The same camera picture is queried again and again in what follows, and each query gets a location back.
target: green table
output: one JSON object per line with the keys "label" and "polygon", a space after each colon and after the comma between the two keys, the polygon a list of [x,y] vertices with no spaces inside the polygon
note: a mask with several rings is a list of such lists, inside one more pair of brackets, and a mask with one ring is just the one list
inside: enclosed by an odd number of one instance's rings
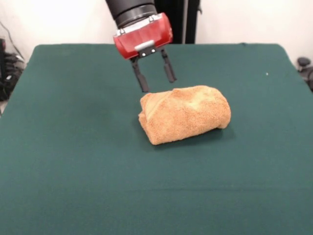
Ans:
{"label": "green table", "polygon": [[36,47],[0,120],[0,235],[312,235],[312,94],[278,45],[170,45],[152,92],[209,85],[222,131],[152,146],[112,45]]}

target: rolled towel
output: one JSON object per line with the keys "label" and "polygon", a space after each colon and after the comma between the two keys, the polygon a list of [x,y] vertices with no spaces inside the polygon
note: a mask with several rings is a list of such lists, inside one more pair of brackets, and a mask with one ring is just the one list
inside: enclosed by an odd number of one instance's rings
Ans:
{"label": "rolled towel", "polygon": [[230,123],[231,110],[226,98],[208,86],[148,93],[140,104],[139,122],[153,145],[224,129]]}

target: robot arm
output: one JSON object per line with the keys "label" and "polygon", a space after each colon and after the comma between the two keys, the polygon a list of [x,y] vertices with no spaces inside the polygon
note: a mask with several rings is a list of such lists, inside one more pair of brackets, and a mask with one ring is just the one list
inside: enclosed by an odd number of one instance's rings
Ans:
{"label": "robot arm", "polygon": [[120,54],[132,63],[143,92],[148,84],[141,74],[138,60],[159,51],[164,59],[168,80],[176,80],[164,46],[173,40],[169,19],[157,13],[154,0],[106,0],[118,28],[114,43]]}

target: white wall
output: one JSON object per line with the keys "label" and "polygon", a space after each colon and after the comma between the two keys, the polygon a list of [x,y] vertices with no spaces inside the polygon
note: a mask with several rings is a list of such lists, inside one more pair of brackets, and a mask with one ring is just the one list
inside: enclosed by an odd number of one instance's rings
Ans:
{"label": "white wall", "polygon": [[38,44],[113,43],[116,32],[105,0],[0,0],[0,20],[26,59]]}
{"label": "white wall", "polygon": [[[279,43],[313,59],[312,0],[201,0],[197,43]],[[112,43],[105,0],[0,0],[0,20],[23,55],[38,44]]]}
{"label": "white wall", "polygon": [[312,0],[201,0],[197,43],[279,43],[313,60]]}

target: black cable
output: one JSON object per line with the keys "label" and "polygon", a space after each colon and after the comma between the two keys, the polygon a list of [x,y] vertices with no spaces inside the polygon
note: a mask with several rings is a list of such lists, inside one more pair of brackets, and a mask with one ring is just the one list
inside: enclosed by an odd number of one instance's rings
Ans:
{"label": "black cable", "polygon": [[313,92],[312,82],[313,82],[313,70],[308,73],[308,81],[307,81],[309,88]]}
{"label": "black cable", "polygon": [[8,33],[9,39],[10,39],[11,44],[12,44],[12,46],[14,47],[15,51],[19,54],[19,56],[20,56],[23,60],[25,60],[24,57],[22,56],[22,54],[20,53],[20,51],[19,51],[19,50],[17,49],[17,47],[15,46],[15,44],[14,44],[14,42],[13,42],[13,39],[12,39],[12,37],[11,37],[11,33],[10,33],[9,29],[8,29],[7,27],[5,27],[4,24],[3,24],[1,21],[0,21],[0,25],[1,25],[1,26],[4,28],[4,30]]}

